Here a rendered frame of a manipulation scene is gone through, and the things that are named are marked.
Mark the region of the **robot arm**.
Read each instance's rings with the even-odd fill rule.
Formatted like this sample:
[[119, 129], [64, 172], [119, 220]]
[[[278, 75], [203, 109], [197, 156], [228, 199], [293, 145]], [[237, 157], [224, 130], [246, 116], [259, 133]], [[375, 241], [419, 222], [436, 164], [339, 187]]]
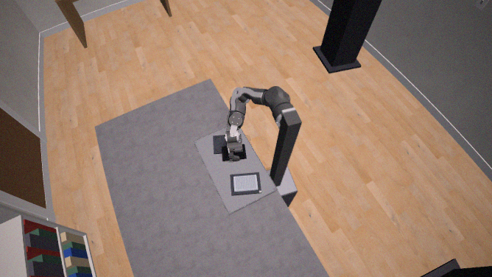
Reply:
[[254, 104], [269, 107], [279, 129], [282, 114], [296, 111], [290, 102], [289, 94], [278, 86], [273, 86], [267, 90], [262, 88], [237, 87], [233, 90], [233, 94], [230, 99], [230, 115], [228, 118], [228, 124], [231, 128], [230, 131], [227, 131], [227, 134], [225, 134], [225, 139], [228, 143], [239, 142], [238, 130], [244, 123], [246, 104], [250, 100], [252, 100]]

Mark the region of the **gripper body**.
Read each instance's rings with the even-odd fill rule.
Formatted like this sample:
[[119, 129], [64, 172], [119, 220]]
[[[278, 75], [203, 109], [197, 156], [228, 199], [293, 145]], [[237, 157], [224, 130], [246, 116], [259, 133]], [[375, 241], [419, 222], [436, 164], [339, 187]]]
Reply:
[[231, 143], [227, 142], [227, 149], [230, 148], [230, 152], [235, 152], [235, 153], [243, 152], [242, 136], [239, 133], [238, 136], [239, 136], [239, 142], [231, 142]]

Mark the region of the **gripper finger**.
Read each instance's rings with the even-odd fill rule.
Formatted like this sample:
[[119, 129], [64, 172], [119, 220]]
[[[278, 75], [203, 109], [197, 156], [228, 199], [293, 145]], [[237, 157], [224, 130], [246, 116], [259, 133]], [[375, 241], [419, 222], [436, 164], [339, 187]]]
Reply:
[[233, 152], [230, 152], [229, 148], [228, 148], [228, 154], [229, 154], [229, 158], [232, 158], [229, 159], [229, 161], [240, 161], [239, 156], [233, 155]]

